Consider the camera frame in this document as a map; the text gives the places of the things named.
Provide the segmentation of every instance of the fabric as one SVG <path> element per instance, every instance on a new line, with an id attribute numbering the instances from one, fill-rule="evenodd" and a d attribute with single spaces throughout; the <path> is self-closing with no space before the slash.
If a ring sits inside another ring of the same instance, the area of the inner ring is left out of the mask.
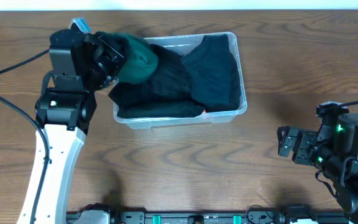
<path id="1" fill-rule="evenodd" d="M 143 39 L 130 34 L 97 32 L 105 39 L 121 41 L 126 45 L 126 61 L 118 73 L 120 82 L 140 84 L 146 82 L 158 65 L 158 57 Z"/>
<path id="2" fill-rule="evenodd" d="M 240 81 L 236 60 L 224 35 L 206 35 L 181 59 L 191 77 L 191 97 L 207 112 L 230 111 L 240 105 Z"/>
<path id="3" fill-rule="evenodd" d="M 194 118 L 204 111 L 204 107 L 191 100 L 159 101 L 119 108 L 120 118 Z"/>
<path id="4" fill-rule="evenodd" d="M 159 57 L 150 79 L 138 85 L 119 82 L 109 97 L 118 105 L 120 118 L 190 118 L 204 108 L 191 100 L 190 76 L 181 64 L 181 55 L 151 45 Z"/>

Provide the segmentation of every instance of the wire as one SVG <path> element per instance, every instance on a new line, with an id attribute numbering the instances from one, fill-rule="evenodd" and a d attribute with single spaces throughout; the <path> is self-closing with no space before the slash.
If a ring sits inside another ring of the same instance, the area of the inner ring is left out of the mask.
<path id="1" fill-rule="evenodd" d="M 249 217 L 248 217 L 248 211 L 253 208 L 253 207 L 259 207 L 261 209 L 264 210 L 264 212 L 266 213 L 266 215 L 272 220 L 270 223 L 267 223 L 267 224 L 272 224 L 274 223 L 274 216 L 271 216 L 264 207 L 260 206 L 260 205 L 251 205 L 251 207 L 249 207 L 246 211 L 246 219 L 248 219 L 248 222 L 250 222 L 251 224 L 255 224 L 253 221 L 249 220 Z"/>
<path id="2" fill-rule="evenodd" d="M 327 182 L 325 182 L 325 181 L 323 181 L 323 180 L 318 179 L 318 176 L 319 176 L 320 174 L 322 174 L 322 173 L 323 173 L 323 171 L 319 170 L 319 171 L 317 171 L 317 172 L 314 174 L 314 177 L 316 178 L 316 180 L 317 180 L 318 182 L 323 183 L 323 184 L 327 187 L 327 189 L 329 190 L 329 193 L 336 199 L 336 198 L 337 198 L 337 192 L 334 193 L 334 190 L 333 190 L 333 188 L 330 186 L 330 184 L 327 183 Z"/>
<path id="3" fill-rule="evenodd" d="M 342 108 L 342 107 L 345 107 L 345 106 L 353 106 L 353 105 L 358 105 L 358 101 L 353 101 L 353 102 L 348 102 L 348 103 L 343 103 L 343 104 L 340 104 L 340 105 L 336 105 L 336 106 L 333 106 L 331 108 L 328 108 L 328 110 L 336 110 L 336 109 L 339 109 L 339 108 Z"/>
<path id="4" fill-rule="evenodd" d="M 345 173 L 346 173 L 346 164 L 351 159 L 356 160 L 355 157 L 348 156 L 343 160 L 343 163 L 342 163 L 342 172 L 341 172 L 341 175 L 339 176 L 339 182 L 341 183 L 342 187 L 345 187 L 345 180 L 344 179 L 345 179 Z"/>
<path id="5" fill-rule="evenodd" d="M 2 103 L 4 103 L 5 105 L 8 105 L 8 107 L 12 108 L 14 111 L 18 112 L 20 115 L 22 115 L 28 121 L 30 121 L 30 123 L 34 126 L 34 128 L 40 134 L 42 142 L 44 143 L 44 149 L 45 149 L 44 167 L 42 168 L 41 178 L 40 178 L 40 182 L 38 184 L 37 193 L 36 193 L 35 198 L 34 198 L 34 204 L 33 204 L 33 207 L 32 207 L 31 217 L 30 217 L 30 223 L 34 223 L 35 212 L 37 211 L 37 205 L 38 205 L 38 201 L 39 201 L 39 198 L 40 198 L 42 185 L 44 184 L 45 173 L 47 172 L 47 166 L 48 166 L 48 162 L 49 162 L 48 141 L 47 141 L 47 138 L 45 137 L 44 132 L 42 132 L 40 126 L 26 112 L 24 112 L 22 109 L 18 108 L 16 105 L 14 105 L 13 103 L 5 100 L 2 97 L 0 97 L 0 101 Z"/>
<path id="6" fill-rule="evenodd" d="M 16 65 L 13 65 L 13 66 L 9 67 L 9 68 L 5 68 L 5 69 L 1 70 L 0 74 L 8 72 L 10 70 L 13 70 L 13 69 L 15 69 L 17 67 L 20 67 L 22 65 L 25 65 L 25 64 L 27 64 L 29 62 L 32 62 L 33 60 L 45 55 L 48 52 L 49 52 L 49 49 L 44 50 L 43 52 L 37 54 L 36 56 L 34 56 L 32 58 L 29 58 L 29 59 L 25 60 L 24 62 L 18 63 Z M 18 112 L 25 119 L 27 119 L 33 125 L 33 127 L 38 131 L 38 133 L 41 136 L 42 142 L 44 144 L 44 149 L 45 149 L 44 166 L 42 167 L 41 177 L 40 177 L 40 181 L 38 183 L 37 192 L 35 193 L 34 203 L 33 203 L 33 206 L 32 206 L 31 216 L 30 216 L 30 224 L 33 224 L 35 222 L 35 213 L 37 211 L 38 201 L 40 199 L 42 186 L 43 186 L 44 180 L 45 180 L 45 174 L 47 173 L 47 167 L 48 167 L 48 164 L 49 164 L 49 145 L 48 145 L 48 141 L 47 141 L 47 138 L 45 136 L 45 133 L 42 132 L 41 127 L 26 112 L 24 112 L 22 109 L 20 109 L 19 107 L 17 107 L 13 103 L 5 100 L 1 96 L 0 96 L 0 101 L 2 103 L 4 103 L 5 105 L 7 105 L 8 107 L 12 108 L 14 111 Z"/>
<path id="7" fill-rule="evenodd" d="M 13 66 L 10 66 L 9 68 L 2 69 L 2 70 L 0 71 L 0 74 L 5 73 L 5 72 L 8 72 L 8 71 L 10 71 L 10 70 L 13 70 L 13 69 L 15 69 L 15 68 L 17 68 L 17 67 L 20 67 L 20 66 L 22 66 L 22 65 L 25 65 L 25 64 L 27 64 L 27 63 L 29 63 L 29 62 L 32 62 L 32 61 L 34 61 L 35 59 L 37 59 L 37 58 L 43 56 L 44 54 L 46 54 L 46 53 L 48 53 L 48 52 L 49 52 L 49 49 L 44 50 L 43 52 L 37 54 L 36 56 L 34 56 L 34 57 L 32 57 L 32 58 L 29 58 L 29 59 L 25 60 L 24 62 L 18 63 L 18 64 L 13 65 Z"/>

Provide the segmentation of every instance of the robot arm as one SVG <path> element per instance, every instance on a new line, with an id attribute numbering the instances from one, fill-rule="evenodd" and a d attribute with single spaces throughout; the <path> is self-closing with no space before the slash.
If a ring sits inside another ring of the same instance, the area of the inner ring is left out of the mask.
<path id="1" fill-rule="evenodd" d="M 287 157 L 293 151 L 294 163 L 315 166 L 317 179 L 320 173 L 331 179 L 336 193 L 324 182 L 327 188 L 345 217 L 358 223 L 358 114 L 343 106 L 330 103 L 317 107 L 317 117 L 322 119 L 319 131 L 278 128 L 278 155 Z"/>
<path id="2" fill-rule="evenodd" d="M 125 61 L 122 49 L 115 50 L 102 37 L 90 34 L 83 20 L 73 22 L 71 29 L 50 37 L 53 71 L 44 77 L 35 106 L 49 160 L 37 132 L 34 166 L 17 223 L 66 223 L 73 171 L 96 109 L 94 92 L 110 85 Z M 53 88 L 48 88 L 50 79 Z"/>
<path id="3" fill-rule="evenodd" d="M 64 224 L 66 223 L 67 201 L 74 168 L 86 136 L 79 128 L 68 131 L 66 125 L 60 124 L 46 124 L 43 132 L 49 142 L 50 160 L 35 211 L 36 223 Z M 37 147 L 30 183 L 17 223 L 30 223 L 35 195 L 44 166 L 44 144 L 39 133 L 36 133 L 36 138 Z"/>

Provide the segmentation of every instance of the green led light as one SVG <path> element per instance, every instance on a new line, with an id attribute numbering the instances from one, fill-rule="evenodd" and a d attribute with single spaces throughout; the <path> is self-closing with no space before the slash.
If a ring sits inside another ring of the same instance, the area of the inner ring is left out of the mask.
<path id="1" fill-rule="evenodd" d="M 342 128 L 342 126 L 339 124 L 338 127 L 336 128 L 336 130 L 337 130 L 338 132 L 340 132 L 340 131 L 343 131 L 343 128 Z"/>

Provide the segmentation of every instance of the green cloth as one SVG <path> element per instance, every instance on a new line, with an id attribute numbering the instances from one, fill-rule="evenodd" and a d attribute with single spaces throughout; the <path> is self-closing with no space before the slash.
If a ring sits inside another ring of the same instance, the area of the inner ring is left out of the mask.
<path id="1" fill-rule="evenodd" d="M 158 57 L 143 39 L 130 34 L 112 33 L 113 38 L 127 40 L 126 62 L 118 73 L 118 80 L 131 84 L 146 82 L 158 65 Z"/>

